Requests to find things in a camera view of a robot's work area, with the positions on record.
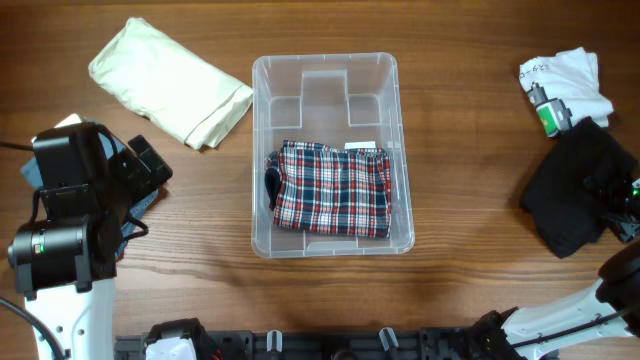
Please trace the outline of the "black garment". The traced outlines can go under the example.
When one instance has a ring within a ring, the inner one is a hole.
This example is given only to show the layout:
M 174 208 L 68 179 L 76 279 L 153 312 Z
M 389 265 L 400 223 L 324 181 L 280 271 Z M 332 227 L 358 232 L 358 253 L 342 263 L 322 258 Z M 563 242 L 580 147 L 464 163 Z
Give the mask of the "black garment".
M 559 258 L 596 242 L 607 223 L 606 192 L 625 181 L 638 160 L 591 119 L 581 120 L 557 140 L 520 197 L 536 230 Z

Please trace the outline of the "cream cloth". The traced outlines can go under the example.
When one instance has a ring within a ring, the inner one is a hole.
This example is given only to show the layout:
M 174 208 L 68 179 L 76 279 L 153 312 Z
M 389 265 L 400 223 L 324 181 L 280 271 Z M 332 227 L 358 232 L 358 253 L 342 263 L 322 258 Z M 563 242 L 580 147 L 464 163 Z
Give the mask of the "cream cloth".
M 217 147 L 253 101 L 250 86 L 142 18 L 128 19 L 88 71 L 125 108 L 195 150 Z

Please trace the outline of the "blue jeans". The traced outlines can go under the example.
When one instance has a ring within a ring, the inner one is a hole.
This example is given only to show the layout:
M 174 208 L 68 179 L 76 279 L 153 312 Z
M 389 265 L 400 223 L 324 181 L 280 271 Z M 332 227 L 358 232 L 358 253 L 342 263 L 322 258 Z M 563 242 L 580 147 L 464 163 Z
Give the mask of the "blue jeans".
M 20 172 L 33 189 L 40 190 L 43 187 L 42 177 L 35 158 L 31 158 L 24 166 L 22 166 Z M 130 208 L 131 215 L 136 220 L 140 220 L 147 209 L 156 201 L 158 195 L 159 191 L 155 190 L 144 199 L 134 203 Z M 124 236 L 131 235 L 134 232 L 134 229 L 135 226 L 130 222 L 126 222 L 121 227 L 122 234 Z

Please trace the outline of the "white printed t-shirt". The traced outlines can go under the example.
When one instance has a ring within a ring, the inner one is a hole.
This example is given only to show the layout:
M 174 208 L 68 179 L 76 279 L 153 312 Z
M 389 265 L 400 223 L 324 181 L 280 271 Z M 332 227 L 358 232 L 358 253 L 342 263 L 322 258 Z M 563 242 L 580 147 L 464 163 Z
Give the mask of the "white printed t-shirt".
M 579 47 L 535 57 L 519 67 L 519 82 L 546 135 L 556 138 L 589 118 L 607 128 L 613 104 L 600 93 L 597 54 Z

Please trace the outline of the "clear plastic storage bin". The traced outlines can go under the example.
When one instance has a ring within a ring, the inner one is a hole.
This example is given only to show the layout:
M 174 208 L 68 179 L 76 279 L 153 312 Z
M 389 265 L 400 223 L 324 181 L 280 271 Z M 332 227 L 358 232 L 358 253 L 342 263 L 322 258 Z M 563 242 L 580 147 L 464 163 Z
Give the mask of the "clear plastic storage bin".
M 395 58 L 385 52 L 263 56 L 253 64 L 252 87 L 254 253 L 276 259 L 408 252 L 415 230 Z M 286 140 L 384 149 L 391 172 L 389 236 L 324 235 L 275 225 L 264 174 L 268 155 Z

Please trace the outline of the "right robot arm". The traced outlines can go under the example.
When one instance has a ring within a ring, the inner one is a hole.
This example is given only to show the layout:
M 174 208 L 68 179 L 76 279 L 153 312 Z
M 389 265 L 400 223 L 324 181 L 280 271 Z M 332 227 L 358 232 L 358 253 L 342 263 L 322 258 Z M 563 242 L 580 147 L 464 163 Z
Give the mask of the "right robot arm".
M 550 304 L 486 314 L 469 330 L 470 355 L 542 359 L 608 337 L 639 334 L 639 183 L 629 175 L 591 175 L 570 188 L 526 190 L 521 205 L 559 258 L 610 229 L 626 246 L 599 269 L 596 282 Z

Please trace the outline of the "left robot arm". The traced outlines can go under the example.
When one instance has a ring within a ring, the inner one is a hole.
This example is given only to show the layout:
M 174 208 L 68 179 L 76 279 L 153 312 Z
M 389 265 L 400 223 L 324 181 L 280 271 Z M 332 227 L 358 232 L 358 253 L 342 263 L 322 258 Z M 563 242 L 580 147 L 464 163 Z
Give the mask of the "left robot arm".
M 149 232 L 131 208 L 173 171 L 143 136 L 121 146 L 94 122 L 43 131 L 32 150 L 42 184 L 8 246 L 24 304 L 7 307 L 32 327 L 39 358 L 111 359 L 117 260 Z

